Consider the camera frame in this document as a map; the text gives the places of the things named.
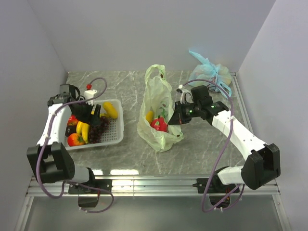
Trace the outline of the dark purple fake grapes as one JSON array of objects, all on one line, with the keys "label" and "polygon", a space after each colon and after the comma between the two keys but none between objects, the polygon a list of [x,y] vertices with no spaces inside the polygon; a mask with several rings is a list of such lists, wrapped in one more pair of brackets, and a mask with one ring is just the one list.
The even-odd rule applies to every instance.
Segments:
[{"label": "dark purple fake grapes", "polygon": [[108,130],[109,124],[109,118],[107,118],[106,116],[100,117],[100,125],[96,127],[90,127],[88,134],[89,143],[100,143],[103,133]]}]

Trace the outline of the pink fake dragon fruit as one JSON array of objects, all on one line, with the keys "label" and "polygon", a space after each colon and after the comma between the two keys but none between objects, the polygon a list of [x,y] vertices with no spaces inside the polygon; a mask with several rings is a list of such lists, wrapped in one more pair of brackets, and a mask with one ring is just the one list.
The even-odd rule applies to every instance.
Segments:
[{"label": "pink fake dragon fruit", "polygon": [[151,127],[157,131],[167,132],[168,131],[168,124],[166,123],[165,119],[162,116],[154,119],[151,122]]}]

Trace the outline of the light green plastic bag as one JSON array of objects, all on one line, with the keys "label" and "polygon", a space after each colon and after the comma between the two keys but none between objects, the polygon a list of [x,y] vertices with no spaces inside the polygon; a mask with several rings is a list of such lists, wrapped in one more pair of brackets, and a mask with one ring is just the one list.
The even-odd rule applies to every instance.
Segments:
[{"label": "light green plastic bag", "polygon": [[146,114],[152,110],[154,119],[162,116],[166,123],[174,113],[171,96],[172,86],[166,80],[164,65],[154,64],[150,66],[144,76],[145,90],[141,104],[137,132],[155,152],[165,152],[171,149],[173,144],[183,139],[183,133],[179,125],[168,125],[167,132],[157,131],[146,120]]}]

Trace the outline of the yellow fake mango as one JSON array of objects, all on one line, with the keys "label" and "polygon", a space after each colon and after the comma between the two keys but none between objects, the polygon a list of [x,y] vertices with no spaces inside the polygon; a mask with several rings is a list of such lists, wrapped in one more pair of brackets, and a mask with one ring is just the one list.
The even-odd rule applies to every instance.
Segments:
[{"label": "yellow fake mango", "polygon": [[152,110],[150,110],[147,114],[146,114],[146,120],[149,124],[152,123],[153,119],[154,119],[154,112]]}]

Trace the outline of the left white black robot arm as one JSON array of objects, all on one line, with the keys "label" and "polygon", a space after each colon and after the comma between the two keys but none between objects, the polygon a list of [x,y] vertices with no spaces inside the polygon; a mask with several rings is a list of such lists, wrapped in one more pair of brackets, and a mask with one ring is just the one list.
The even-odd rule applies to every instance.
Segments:
[{"label": "left white black robot arm", "polygon": [[80,184],[85,193],[92,193],[97,188],[97,181],[90,168],[79,168],[64,146],[65,130],[70,116],[91,127],[101,124],[100,109],[93,100],[97,91],[87,85],[80,100],[78,89],[70,84],[60,86],[60,93],[48,101],[48,119],[43,134],[37,144],[29,147],[26,155],[34,176],[40,185],[58,181],[72,181]]}]

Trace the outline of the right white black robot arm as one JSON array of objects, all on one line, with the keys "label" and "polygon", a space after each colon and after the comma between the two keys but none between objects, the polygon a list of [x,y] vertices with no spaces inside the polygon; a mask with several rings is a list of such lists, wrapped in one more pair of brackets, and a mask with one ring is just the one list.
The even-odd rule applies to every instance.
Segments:
[{"label": "right white black robot arm", "polygon": [[257,138],[223,102],[213,102],[206,86],[192,88],[191,96],[191,103],[175,103],[169,125],[187,124],[192,118],[200,117],[228,137],[245,160],[243,166],[216,170],[209,179],[212,189],[223,192],[229,185],[244,184],[256,190],[280,176],[280,150],[276,144],[267,144]]}]

